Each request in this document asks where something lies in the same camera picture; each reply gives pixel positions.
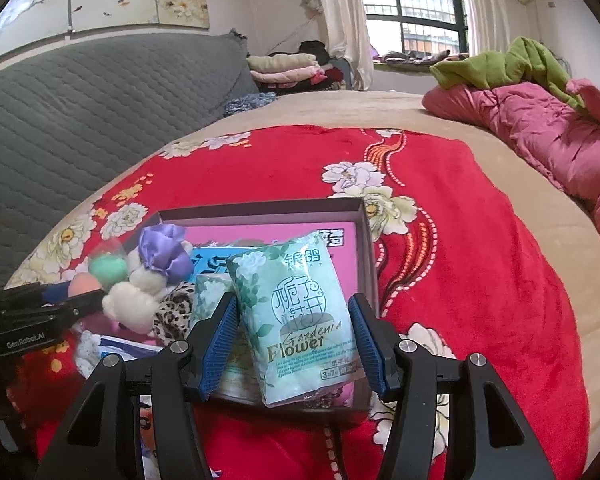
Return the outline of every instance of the green blanket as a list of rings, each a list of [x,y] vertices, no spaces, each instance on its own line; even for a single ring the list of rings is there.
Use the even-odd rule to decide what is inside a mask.
[[[565,90],[570,80],[567,71],[547,47],[529,38],[516,38],[506,54],[487,51],[462,61],[440,61],[430,71],[444,89],[465,83],[488,90],[532,81],[563,103],[584,110],[580,96]]]

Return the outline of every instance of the purple satin flower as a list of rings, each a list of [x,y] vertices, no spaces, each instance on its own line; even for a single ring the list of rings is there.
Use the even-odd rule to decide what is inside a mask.
[[[175,285],[193,272],[193,262],[180,244],[185,229],[179,225],[158,224],[145,227],[140,233],[138,253],[142,264],[167,277]]]

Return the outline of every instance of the white peony print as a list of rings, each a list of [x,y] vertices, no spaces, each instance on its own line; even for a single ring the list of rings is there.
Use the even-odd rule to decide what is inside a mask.
[[[123,205],[116,212],[107,216],[106,224],[100,229],[100,237],[103,240],[108,240],[113,236],[118,237],[132,231],[142,222],[142,218],[144,218],[147,211],[148,209],[145,206],[136,202]]]
[[[365,186],[382,186],[384,174],[378,171],[370,162],[340,162],[324,167],[322,181],[334,184],[336,193],[343,193],[346,189],[351,192],[360,192]]]
[[[418,212],[415,200],[408,196],[394,196],[388,186],[368,186],[362,190],[356,186],[345,188],[344,192],[333,197],[356,196],[365,202],[366,216],[369,218],[373,241],[381,234],[406,234],[407,224],[413,222]]]
[[[451,351],[438,333],[432,328],[425,328],[420,323],[411,325],[406,335],[400,334],[403,339],[411,339],[424,346],[433,355],[455,358]],[[386,443],[389,439],[391,426],[395,416],[395,402],[385,404],[376,394],[373,395],[369,418],[376,421],[376,433],[374,434],[374,443],[382,446],[386,450]],[[436,400],[436,434],[433,443],[433,455],[431,461],[446,449],[449,435],[449,396],[438,395]]]
[[[76,274],[80,274],[81,272],[89,272],[89,257],[85,257],[83,261],[75,266],[75,269],[67,269],[62,272],[60,275],[60,280],[62,282],[70,282]]]
[[[391,137],[395,134],[401,134],[402,130],[376,130],[376,133],[382,137]]]
[[[89,213],[78,215],[60,226],[46,244],[47,257],[55,259],[61,269],[66,269],[71,260],[81,256],[84,243],[91,237],[91,230],[95,227],[96,222]]]
[[[159,156],[166,159],[177,156],[189,156],[200,147],[202,147],[202,142],[199,140],[178,140],[165,146],[159,153]]]
[[[222,137],[212,137],[205,140],[202,144],[203,148],[209,148],[210,150],[217,150],[222,148],[225,144],[235,144],[243,139],[247,139],[251,135],[251,132],[244,132],[241,134],[225,135]]]
[[[27,283],[55,283],[60,279],[60,265],[54,258],[49,258],[44,246],[36,251],[21,264],[14,272],[5,288],[26,285]]]
[[[174,13],[176,18],[190,18],[193,15],[195,3],[191,0],[170,0],[165,6]]]
[[[178,156],[189,156],[200,148],[217,150],[225,144],[235,144],[243,139],[247,139],[250,135],[251,132],[243,132],[241,134],[225,135],[222,137],[211,137],[205,140],[178,140],[165,146],[159,153],[159,156],[169,159]]]
[[[236,276],[250,280],[258,272],[258,269],[265,264],[267,257],[261,251],[247,253],[244,256],[238,256],[234,263],[238,266],[235,271]]]
[[[209,280],[205,282],[205,288],[200,292],[202,301],[209,305],[217,305],[226,292],[226,283],[220,281]]]

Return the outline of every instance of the white plush toy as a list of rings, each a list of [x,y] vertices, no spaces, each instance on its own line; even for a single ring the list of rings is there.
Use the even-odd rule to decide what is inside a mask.
[[[192,249],[187,241],[182,247],[187,253]],[[111,287],[102,298],[102,311],[133,332],[150,335],[154,314],[173,287],[167,287],[167,278],[160,272],[144,268],[137,248],[126,256],[126,265],[129,281]]]
[[[129,282],[116,283],[102,298],[102,311],[138,334],[148,334],[160,303]]]

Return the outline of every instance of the green ball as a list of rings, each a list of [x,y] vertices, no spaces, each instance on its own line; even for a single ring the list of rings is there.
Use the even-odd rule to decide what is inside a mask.
[[[126,259],[117,254],[102,254],[89,259],[89,273],[96,277],[104,290],[119,282],[126,282]]]

